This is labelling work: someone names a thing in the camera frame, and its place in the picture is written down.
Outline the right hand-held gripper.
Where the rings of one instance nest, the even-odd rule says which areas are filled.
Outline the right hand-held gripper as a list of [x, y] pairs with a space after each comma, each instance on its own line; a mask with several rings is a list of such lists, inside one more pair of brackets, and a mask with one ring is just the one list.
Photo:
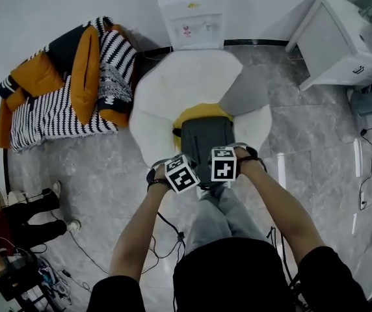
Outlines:
[[[248, 156], [238, 158], [235, 149], [243, 148]], [[244, 142], [227, 146], [214, 147], [208, 159], [212, 182], [232, 182], [240, 172], [240, 165], [245, 161], [258, 160], [258, 152]]]

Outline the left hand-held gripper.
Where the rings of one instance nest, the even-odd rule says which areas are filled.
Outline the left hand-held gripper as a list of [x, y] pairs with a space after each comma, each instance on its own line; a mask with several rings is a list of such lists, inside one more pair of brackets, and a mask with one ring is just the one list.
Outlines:
[[[155, 180], [155, 169], [163, 164], [165, 166], [165, 180]], [[200, 184], [200, 179], [196, 173], [197, 164], [189, 156], [180, 153], [170, 159], [157, 161], [149, 170], [146, 180], [148, 186], [156, 183], [166, 184], [176, 194], [181, 194]]]

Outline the person's right hand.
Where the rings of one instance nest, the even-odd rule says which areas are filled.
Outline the person's right hand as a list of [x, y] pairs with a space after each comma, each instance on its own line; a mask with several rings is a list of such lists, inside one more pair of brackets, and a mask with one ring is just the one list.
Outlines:
[[241, 146], [237, 146], [234, 148], [235, 155], [237, 157], [237, 163], [242, 163], [245, 161], [251, 160], [258, 160], [257, 155], [250, 154], [246, 149], [242, 148]]

